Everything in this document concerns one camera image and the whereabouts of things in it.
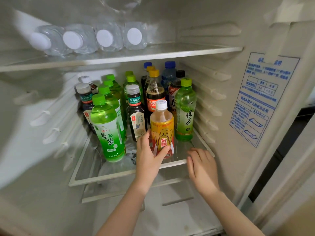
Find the red and yellow label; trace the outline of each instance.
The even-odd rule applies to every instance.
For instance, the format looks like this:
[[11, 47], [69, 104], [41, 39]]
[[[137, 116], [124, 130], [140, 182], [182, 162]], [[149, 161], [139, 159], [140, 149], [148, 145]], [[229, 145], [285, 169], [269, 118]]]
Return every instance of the red and yellow label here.
[[156, 101], [159, 101], [159, 100], [165, 100], [165, 97], [164, 98], [161, 98], [161, 99], [147, 99], [147, 103], [148, 103], [148, 110], [150, 112], [154, 112], [156, 111]]
[[174, 154], [174, 118], [167, 122], [151, 121], [152, 152], [156, 156], [167, 145], [171, 146], [165, 158]]

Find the refrigerator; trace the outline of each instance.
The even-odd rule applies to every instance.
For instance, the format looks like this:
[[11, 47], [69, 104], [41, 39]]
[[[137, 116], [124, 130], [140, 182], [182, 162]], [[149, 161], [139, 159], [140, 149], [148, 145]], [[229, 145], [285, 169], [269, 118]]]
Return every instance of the refrigerator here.
[[[134, 235], [214, 235], [223, 228], [195, 191], [189, 147], [209, 150], [219, 185], [241, 208], [315, 78], [313, 0], [1, 0], [0, 228], [12, 235], [95, 235], [135, 173], [135, 146], [109, 164], [74, 86], [118, 83], [143, 63], [176, 61], [197, 93], [194, 138], [175, 142], [148, 192]], [[142, 50], [47, 56], [35, 28], [145, 23]]]

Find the green bottle cap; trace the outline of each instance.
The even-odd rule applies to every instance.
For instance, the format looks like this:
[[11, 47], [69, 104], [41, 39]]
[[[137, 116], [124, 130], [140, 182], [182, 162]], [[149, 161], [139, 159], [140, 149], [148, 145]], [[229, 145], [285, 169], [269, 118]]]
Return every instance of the green bottle cap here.
[[125, 73], [126, 77], [129, 76], [129, 75], [134, 75], [134, 73], [132, 71], [126, 71]]
[[103, 94], [94, 94], [92, 96], [92, 102], [94, 105], [102, 105], [106, 103], [105, 96]]
[[105, 75], [105, 76], [106, 76], [106, 79], [109, 79], [109, 80], [112, 80], [112, 81], [115, 80], [115, 75], [113, 75], [113, 74]]
[[180, 84], [183, 87], [189, 87], [189, 86], [191, 86], [191, 79], [189, 79], [189, 78], [181, 79]]
[[136, 81], [136, 77], [134, 75], [127, 76], [127, 82], [132, 83]]
[[104, 85], [107, 85], [107, 86], [109, 86], [109, 87], [114, 86], [114, 84], [113, 84], [113, 81], [112, 81], [112, 80], [106, 80], [106, 81], [104, 81], [104, 82], [103, 82], [103, 84], [104, 84]]
[[100, 94], [108, 94], [108, 93], [110, 93], [111, 91], [109, 90], [109, 86], [107, 86], [107, 85], [104, 85], [104, 84], [101, 84], [100, 86], [99, 86], [99, 93]]

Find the water bottle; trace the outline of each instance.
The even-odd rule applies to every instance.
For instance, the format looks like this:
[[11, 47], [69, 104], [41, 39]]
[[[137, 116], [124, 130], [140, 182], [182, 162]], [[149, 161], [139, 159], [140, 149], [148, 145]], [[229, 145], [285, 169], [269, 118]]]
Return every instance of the water bottle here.
[[140, 50], [147, 46], [147, 30], [144, 23], [127, 22], [122, 29], [125, 47], [129, 50]]
[[102, 51], [114, 52], [124, 47], [123, 36], [120, 27], [116, 23], [97, 24], [95, 33]]
[[171, 111], [171, 103], [169, 102], [168, 87], [176, 79], [176, 63], [175, 61], [166, 61], [165, 70], [162, 72], [161, 84], [163, 85], [166, 92], [166, 101], [168, 105], [168, 110]]
[[65, 30], [55, 25], [39, 26], [30, 35], [29, 43], [35, 49], [44, 51], [47, 55], [67, 55], [72, 52], [62, 40]]
[[63, 34], [64, 43], [78, 54], [94, 53], [98, 49], [95, 32], [92, 26], [70, 24]]

